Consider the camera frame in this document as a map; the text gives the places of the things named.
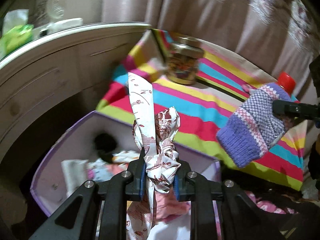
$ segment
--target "striped blanket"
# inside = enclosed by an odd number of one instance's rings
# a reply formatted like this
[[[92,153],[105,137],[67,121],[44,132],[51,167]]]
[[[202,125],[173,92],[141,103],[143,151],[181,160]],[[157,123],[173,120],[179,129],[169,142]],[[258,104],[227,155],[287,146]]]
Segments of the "striped blanket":
[[[204,58],[200,59],[197,83],[185,86],[169,81],[164,58],[174,34],[161,30],[147,31],[113,73],[108,92],[97,111],[133,124],[134,116],[125,86],[128,72],[152,83],[155,113],[174,106],[181,126],[175,141],[205,155],[222,160],[238,169],[216,139],[230,115],[245,101],[242,85],[258,88],[275,79],[239,55],[203,41]],[[300,190],[303,181],[303,148],[307,123],[292,128],[261,159],[241,171],[259,178]]]

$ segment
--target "knotted fabric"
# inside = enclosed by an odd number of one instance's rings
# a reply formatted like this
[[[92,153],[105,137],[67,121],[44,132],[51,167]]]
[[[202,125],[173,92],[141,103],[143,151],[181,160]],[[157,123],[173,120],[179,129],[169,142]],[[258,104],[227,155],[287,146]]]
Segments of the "knotted fabric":
[[[180,127],[174,107],[154,115],[152,85],[142,77],[128,73],[129,99],[135,117],[132,135],[138,148],[145,150],[146,193],[142,202],[133,202],[127,210],[127,239],[147,239],[155,224],[155,190],[167,194],[180,167],[173,138]]]

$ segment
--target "green bag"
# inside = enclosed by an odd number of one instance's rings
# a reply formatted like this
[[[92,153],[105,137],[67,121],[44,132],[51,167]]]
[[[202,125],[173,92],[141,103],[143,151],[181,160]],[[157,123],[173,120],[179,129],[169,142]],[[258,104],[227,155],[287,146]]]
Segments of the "green bag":
[[[32,41],[32,29],[32,24],[17,25],[5,33],[0,39],[0,54],[3,54],[5,57],[16,49]]]

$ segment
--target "dresser drawer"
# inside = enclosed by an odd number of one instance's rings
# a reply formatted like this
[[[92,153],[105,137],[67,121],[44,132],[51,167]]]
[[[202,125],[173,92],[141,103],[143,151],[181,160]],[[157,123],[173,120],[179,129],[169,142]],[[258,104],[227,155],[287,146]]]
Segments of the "dresser drawer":
[[[127,57],[143,33],[127,33],[77,46],[82,89],[110,79],[114,67]]]
[[[0,95],[0,142],[25,113],[47,98],[61,101],[80,91],[74,48],[42,58],[7,80]]]

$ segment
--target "red bottle cap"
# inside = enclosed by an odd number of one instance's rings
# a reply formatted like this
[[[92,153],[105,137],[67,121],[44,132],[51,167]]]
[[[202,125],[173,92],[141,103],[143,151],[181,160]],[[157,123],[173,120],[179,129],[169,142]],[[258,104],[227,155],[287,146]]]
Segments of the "red bottle cap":
[[[280,85],[289,95],[292,94],[294,87],[296,86],[296,82],[292,77],[290,77],[286,72],[281,72],[277,81],[278,85]]]

